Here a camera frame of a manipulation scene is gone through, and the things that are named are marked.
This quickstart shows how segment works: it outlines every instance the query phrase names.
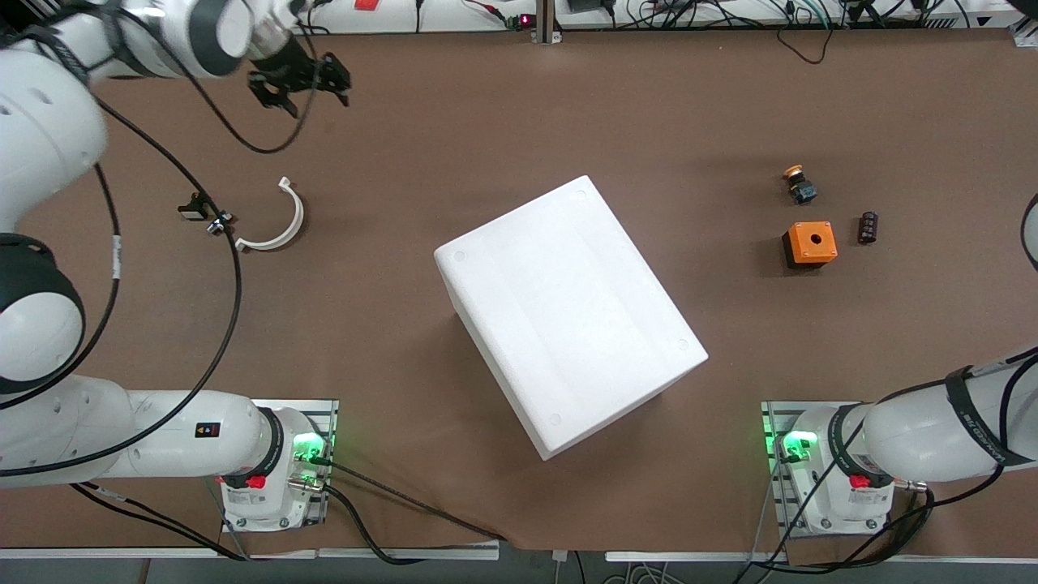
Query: orange and black cube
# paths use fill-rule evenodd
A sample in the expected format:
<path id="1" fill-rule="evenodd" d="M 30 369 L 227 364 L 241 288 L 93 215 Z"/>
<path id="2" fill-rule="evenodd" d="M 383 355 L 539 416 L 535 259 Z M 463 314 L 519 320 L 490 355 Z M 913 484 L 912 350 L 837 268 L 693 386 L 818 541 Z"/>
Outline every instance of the orange and black cube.
<path id="1" fill-rule="evenodd" d="M 793 223 L 782 242 L 791 269 L 820 268 L 837 257 L 837 241 L 828 221 Z"/>

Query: metal post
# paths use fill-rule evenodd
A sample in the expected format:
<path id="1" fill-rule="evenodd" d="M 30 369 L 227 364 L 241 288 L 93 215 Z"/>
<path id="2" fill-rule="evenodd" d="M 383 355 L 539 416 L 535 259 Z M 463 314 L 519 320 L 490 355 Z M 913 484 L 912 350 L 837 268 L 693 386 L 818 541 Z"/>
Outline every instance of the metal post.
<path id="1" fill-rule="evenodd" d="M 555 30 L 555 0 L 537 0 L 537 28 L 531 37 L 541 45 L 563 41 L 562 32 Z"/>

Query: red button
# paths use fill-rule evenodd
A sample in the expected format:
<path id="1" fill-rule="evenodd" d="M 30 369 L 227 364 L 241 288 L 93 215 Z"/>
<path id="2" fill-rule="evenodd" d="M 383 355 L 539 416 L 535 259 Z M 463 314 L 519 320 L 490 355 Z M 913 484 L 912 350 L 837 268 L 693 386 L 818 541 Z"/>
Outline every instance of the red button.
<path id="1" fill-rule="evenodd" d="M 872 481 L 869 480 L 869 477 L 851 475 L 849 478 L 851 489 L 869 489 L 872 485 Z"/>

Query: white box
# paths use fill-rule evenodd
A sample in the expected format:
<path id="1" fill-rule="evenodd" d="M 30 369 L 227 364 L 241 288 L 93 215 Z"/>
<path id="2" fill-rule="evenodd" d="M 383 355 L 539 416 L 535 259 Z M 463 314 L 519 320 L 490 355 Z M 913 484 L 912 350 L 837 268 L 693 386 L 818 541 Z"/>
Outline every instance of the white box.
<path id="1" fill-rule="evenodd" d="M 707 360 L 588 176 L 435 257 L 458 316 L 545 461 Z"/>

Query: brown table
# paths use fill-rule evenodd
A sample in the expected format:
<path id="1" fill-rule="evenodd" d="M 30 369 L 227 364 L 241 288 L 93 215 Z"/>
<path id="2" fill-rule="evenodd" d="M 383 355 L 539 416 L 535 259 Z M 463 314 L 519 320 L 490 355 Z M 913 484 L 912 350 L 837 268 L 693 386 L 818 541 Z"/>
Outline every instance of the brown table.
<path id="1" fill-rule="evenodd" d="M 804 51 L 820 34 L 790 34 Z M 767 479 L 760 402 L 875 399 L 1034 340 L 1038 275 L 1019 247 L 1038 188 L 1038 60 L 1004 31 L 838 33 L 820 66 L 771 32 L 572 33 L 321 39 L 354 74 L 353 106 L 321 95 L 293 148 L 234 142 L 186 82 L 109 82 L 102 94 L 183 158 L 239 232 L 278 232 L 290 176 L 308 227 L 243 257 L 245 297 L 211 387 L 337 398 L 336 460 L 528 549 L 745 551 Z M 288 115 L 242 78 L 208 83 L 247 136 Z M 297 98 L 302 103 L 302 96 Z M 124 226 L 124 288 L 83 373 L 182 389 L 230 306 L 222 241 L 179 220 L 191 189 L 112 126 L 104 165 Z M 821 194 L 794 206 L 805 165 Z M 690 376 L 548 463 L 538 457 L 454 315 L 440 244 L 590 174 L 710 353 Z M 879 241 L 853 243 L 881 215 Z M 840 257 L 782 267 L 796 220 L 832 221 Z M 107 294 L 108 225 L 92 176 L 38 207 L 91 319 Z M 934 513 L 911 552 L 1038 554 L 1033 472 Z M 198 479 L 118 481 L 216 535 Z M 948 495 L 963 484 L 938 485 Z M 355 488 L 387 547 L 473 541 Z M 252 552 L 359 546 L 345 513 L 248 538 Z M 0 494 L 5 547 L 180 546 L 67 488 Z M 765 530 L 764 547 L 776 543 Z"/>

